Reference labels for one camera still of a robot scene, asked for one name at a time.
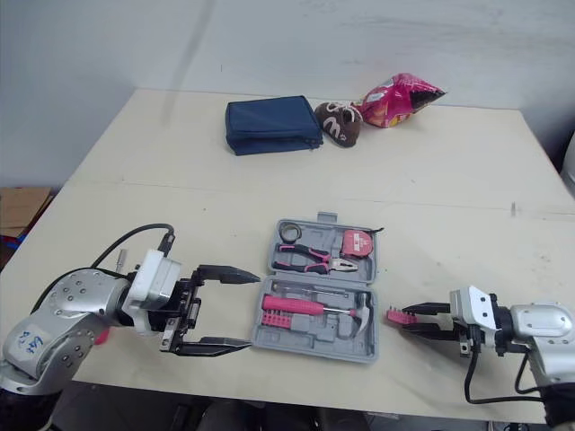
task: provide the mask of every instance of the tool tray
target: tool tray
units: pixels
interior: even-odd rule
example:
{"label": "tool tray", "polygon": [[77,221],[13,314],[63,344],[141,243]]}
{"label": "tool tray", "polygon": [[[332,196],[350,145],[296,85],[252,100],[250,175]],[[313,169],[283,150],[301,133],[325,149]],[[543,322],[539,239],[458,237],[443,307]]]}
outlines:
{"label": "tool tray", "polygon": [[[317,222],[301,220],[279,220],[270,245],[268,268],[274,272],[266,277],[258,298],[258,312],[252,332],[255,347],[272,348],[306,355],[323,356],[351,362],[372,363],[379,354],[378,333],[375,313],[376,296],[369,286],[376,277],[377,244],[376,234],[370,233],[373,250],[364,258],[344,257],[358,265],[352,272],[337,270],[328,274],[295,272],[275,269],[276,261],[290,265],[313,265],[317,259],[293,252],[279,251],[284,244],[279,236],[283,224],[297,224],[301,237],[295,244],[303,244],[319,251],[328,251],[332,258],[341,256],[343,234],[347,230],[369,232],[370,229],[336,224],[337,215],[319,213]],[[361,319],[348,313],[322,311],[321,314],[264,310],[266,296],[297,299],[321,303],[324,307],[339,310],[355,310],[360,296],[365,294],[369,308],[367,326],[357,334]]]}

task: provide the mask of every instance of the white table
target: white table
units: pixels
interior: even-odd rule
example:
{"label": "white table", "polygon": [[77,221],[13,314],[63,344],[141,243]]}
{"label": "white table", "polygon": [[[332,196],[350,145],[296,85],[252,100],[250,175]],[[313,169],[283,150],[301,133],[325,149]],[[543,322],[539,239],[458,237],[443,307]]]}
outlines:
{"label": "white table", "polygon": [[[337,212],[344,224],[385,226],[372,285],[383,309],[447,301],[450,290],[469,284],[497,293],[501,305],[546,297],[575,305],[575,224],[551,214],[553,208],[573,213],[575,206],[517,111],[431,106],[396,128],[364,126],[351,149],[325,138],[315,151],[236,157],[226,146],[224,111],[229,101],[248,98],[136,91],[2,273],[2,339],[52,279],[89,264],[133,227],[173,224],[171,257],[183,263],[183,275],[213,263],[265,276],[277,220],[314,220],[321,210]],[[512,216],[512,202],[530,212]],[[126,268],[159,238],[145,233],[131,241]],[[104,263],[113,268],[115,258]],[[249,338],[259,289],[209,282],[200,290],[193,338]],[[76,379],[345,409],[543,421],[534,403],[466,404],[468,361],[458,357],[455,343],[403,335],[383,324],[382,310],[377,314],[381,354],[373,365],[256,348],[212,359],[177,357],[160,353],[157,338],[115,329]],[[483,353],[473,394],[510,394],[519,359]]]}

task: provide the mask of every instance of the pink snack bag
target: pink snack bag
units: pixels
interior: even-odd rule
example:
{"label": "pink snack bag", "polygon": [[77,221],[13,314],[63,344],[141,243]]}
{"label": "pink snack bag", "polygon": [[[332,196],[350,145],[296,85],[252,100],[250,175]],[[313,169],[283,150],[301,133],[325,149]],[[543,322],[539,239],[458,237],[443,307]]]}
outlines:
{"label": "pink snack bag", "polygon": [[390,128],[444,94],[443,90],[417,76],[397,74],[352,105],[361,112],[366,123]]}

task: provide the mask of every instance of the navy blue pouch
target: navy blue pouch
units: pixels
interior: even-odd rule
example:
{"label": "navy blue pouch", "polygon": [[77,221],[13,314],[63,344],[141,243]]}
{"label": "navy blue pouch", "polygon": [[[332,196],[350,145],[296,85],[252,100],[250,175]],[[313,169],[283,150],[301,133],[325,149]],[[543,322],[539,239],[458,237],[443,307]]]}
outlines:
{"label": "navy blue pouch", "polygon": [[232,101],[226,140],[235,155],[277,153],[317,148],[322,130],[304,96]]}

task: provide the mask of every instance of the toolbox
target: toolbox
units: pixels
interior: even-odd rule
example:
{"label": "toolbox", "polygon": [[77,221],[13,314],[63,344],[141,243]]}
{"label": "toolbox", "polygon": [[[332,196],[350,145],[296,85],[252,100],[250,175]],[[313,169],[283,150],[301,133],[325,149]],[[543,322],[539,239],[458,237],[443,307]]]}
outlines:
{"label": "toolbox", "polygon": [[[293,232],[285,235],[285,228]],[[357,232],[368,235],[373,246],[360,258],[341,256],[344,235]],[[268,259],[273,274],[262,283],[253,345],[375,362],[378,308],[369,284],[376,277],[376,263],[375,231],[337,224],[334,213],[319,213],[317,222],[279,220]]]}

